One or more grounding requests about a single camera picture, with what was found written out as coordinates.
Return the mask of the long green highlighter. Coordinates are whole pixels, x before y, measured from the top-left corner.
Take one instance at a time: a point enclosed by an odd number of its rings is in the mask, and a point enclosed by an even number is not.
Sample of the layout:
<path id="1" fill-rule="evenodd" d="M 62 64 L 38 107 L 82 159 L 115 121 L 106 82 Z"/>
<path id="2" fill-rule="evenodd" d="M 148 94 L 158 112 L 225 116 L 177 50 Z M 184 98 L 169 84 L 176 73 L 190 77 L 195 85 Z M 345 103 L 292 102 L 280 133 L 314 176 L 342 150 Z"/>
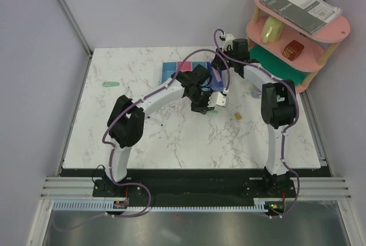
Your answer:
<path id="1" fill-rule="evenodd" d="M 207 114 L 209 114 L 209 115 L 218 115 L 219 111 L 218 110 L 210 110 L 210 111 L 207 112 Z"/>

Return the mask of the purple drawer box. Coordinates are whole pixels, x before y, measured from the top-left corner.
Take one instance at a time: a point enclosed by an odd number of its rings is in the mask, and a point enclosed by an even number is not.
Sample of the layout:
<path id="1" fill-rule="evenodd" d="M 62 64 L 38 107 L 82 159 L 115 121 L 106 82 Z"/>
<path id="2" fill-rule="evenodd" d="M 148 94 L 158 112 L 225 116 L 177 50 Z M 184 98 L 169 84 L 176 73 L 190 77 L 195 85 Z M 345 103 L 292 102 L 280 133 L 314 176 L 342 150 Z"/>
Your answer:
<path id="1" fill-rule="evenodd" d="M 208 79 L 208 87 L 215 92 L 222 92 L 224 90 L 224 80 L 222 78 L 222 71 L 214 69 L 210 62 L 206 63 L 207 69 L 210 71 L 211 78 Z"/>

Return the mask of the teal blue drawer box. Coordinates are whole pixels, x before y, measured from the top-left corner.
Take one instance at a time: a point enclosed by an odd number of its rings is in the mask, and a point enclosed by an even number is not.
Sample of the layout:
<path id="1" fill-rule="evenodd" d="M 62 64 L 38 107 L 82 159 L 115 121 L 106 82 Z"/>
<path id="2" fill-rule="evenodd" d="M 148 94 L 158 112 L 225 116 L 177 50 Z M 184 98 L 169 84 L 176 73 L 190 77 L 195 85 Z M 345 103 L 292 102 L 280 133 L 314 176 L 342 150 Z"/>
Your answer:
<path id="1" fill-rule="evenodd" d="M 203 66 L 204 68 L 207 68 L 207 62 L 192 62 L 192 70 L 199 65 Z"/>

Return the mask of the pink drawer box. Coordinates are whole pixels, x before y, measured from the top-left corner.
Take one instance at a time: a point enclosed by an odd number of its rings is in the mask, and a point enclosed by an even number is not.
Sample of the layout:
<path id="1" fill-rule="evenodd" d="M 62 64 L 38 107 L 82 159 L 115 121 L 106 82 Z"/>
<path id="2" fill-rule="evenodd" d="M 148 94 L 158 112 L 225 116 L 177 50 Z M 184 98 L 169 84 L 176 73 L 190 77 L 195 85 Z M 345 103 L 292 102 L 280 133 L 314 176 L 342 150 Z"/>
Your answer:
<path id="1" fill-rule="evenodd" d="M 191 61 L 179 61 L 177 62 L 177 71 L 181 72 L 190 72 L 192 71 L 192 62 Z"/>

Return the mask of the small yellow eraser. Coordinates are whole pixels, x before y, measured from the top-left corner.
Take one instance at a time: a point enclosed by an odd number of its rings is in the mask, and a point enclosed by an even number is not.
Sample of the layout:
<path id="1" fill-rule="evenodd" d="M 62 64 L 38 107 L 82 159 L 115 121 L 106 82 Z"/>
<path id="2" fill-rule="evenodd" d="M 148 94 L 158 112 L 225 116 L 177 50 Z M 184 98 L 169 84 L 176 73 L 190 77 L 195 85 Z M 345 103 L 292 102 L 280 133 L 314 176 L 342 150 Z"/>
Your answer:
<path id="1" fill-rule="evenodd" d="M 234 116 L 235 116 L 236 120 L 241 120 L 242 119 L 240 113 L 235 113 Z"/>

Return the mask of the jar of rubber bands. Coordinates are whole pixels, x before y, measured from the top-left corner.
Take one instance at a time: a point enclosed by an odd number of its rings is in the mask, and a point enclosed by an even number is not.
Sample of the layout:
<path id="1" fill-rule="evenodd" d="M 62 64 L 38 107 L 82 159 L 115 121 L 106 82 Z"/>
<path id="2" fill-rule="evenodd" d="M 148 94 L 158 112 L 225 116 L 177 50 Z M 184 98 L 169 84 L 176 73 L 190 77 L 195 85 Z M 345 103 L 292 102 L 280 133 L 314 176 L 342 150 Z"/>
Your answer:
<path id="1" fill-rule="evenodd" d="M 258 89 L 257 87 L 253 87 L 250 94 L 253 98 L 256 99 L 261 98 L 261 90 Z"/>

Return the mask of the pink highlighter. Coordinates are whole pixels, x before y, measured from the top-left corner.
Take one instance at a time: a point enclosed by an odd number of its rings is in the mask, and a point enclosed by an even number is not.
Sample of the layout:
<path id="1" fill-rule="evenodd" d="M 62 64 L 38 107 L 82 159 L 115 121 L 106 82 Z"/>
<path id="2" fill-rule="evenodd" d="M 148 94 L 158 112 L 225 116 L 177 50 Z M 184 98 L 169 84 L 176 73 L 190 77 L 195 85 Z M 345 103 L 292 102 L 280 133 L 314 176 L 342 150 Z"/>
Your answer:
<path id="1" fill-rule="evenodd" d="M 213 72 L 213 74 L 214 74 L 214 76 L 216 78 L 216 81 L 217 82 L 221 82 L 222 81 L 221 73 L 218 70 L 216 70 L 216 69 L 212 69 L 212 72 Z"/>

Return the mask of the light blue drawer box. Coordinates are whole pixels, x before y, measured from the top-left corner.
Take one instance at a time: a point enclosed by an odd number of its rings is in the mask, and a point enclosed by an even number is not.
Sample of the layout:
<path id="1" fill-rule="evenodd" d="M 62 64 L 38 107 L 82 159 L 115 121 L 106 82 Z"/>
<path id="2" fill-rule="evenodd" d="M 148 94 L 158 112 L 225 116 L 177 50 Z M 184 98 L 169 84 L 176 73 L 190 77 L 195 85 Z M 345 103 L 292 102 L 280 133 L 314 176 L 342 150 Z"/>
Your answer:
<path id="1" fill-rule="evenodd" d="M 178 62 L 163 62 L 161 73 L 161 84 L 165 83 L 177 71 Z"/>

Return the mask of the blue whiteboard marker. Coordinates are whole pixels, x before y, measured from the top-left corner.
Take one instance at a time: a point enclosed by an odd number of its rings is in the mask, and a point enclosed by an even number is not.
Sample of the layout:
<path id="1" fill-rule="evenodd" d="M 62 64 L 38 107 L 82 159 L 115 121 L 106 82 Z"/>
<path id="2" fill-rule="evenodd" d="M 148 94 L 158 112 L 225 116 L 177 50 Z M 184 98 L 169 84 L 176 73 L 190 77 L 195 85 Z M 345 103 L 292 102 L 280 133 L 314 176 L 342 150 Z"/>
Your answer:
<path id="1" fill-rule="evenodd" d="M 157 125 L 159 125 L 159 126 L 163 126 L 163 123 L 161 123 L 161 122 L 159 122 L 158 120 L 156 120 L 155 118 L 152 118 L 152 117 L 148 117 L 148 120 L 151 120 L 151 121 L 153 121 L 154 123 L 156 123 Z"/>

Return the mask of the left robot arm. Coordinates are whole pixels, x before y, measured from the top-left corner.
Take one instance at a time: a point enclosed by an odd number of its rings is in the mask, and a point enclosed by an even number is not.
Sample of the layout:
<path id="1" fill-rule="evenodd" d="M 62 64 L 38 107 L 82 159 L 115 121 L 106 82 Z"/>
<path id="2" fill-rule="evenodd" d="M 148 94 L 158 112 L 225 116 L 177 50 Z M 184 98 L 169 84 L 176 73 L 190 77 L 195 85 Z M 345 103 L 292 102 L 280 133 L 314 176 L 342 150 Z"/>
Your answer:
<path id="1" fill-rule="evenodd" d="M 142 138 L 145 120 L 152 113 L 182 98 L 190 100 L 193 112 L 206 114 L 215 109 L 218 92 L 203 85 L 208 79 L 210 72 L 198 65 L 192 71 L 174 73 L 159 88 L 144 96 L 117 98 L 102 137 L 104 144 L 112 146 L 105 166 L 108 178 L 105 188 L 112 196 L 120 196 L 125 191 L 123 179 L 127 175 L 130 152 Z"/>

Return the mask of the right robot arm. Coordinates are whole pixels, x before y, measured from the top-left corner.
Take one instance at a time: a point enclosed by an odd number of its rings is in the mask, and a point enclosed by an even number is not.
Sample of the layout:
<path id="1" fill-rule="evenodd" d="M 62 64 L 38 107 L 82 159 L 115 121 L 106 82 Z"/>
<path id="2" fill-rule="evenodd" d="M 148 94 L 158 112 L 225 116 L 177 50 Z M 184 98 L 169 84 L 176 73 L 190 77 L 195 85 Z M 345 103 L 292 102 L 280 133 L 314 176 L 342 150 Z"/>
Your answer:
<path id="1" fill-rule="evenodd" d="M 232 68 L 243 79 L 261 90 L 261 116 L 268 128 L 268 159 L 264 168 L 262 190 L 270 197 L 276 196 L 291 187 L 289 166 L 285 162 L 288 129 L 299 119 L 299 105 L 292 80 L 281 80 L 258 62 L 251 59 L 248 41 L 222 34 L 219 47 L 214 40 L 218 53 L 212 61 L 216 70 Z"/>

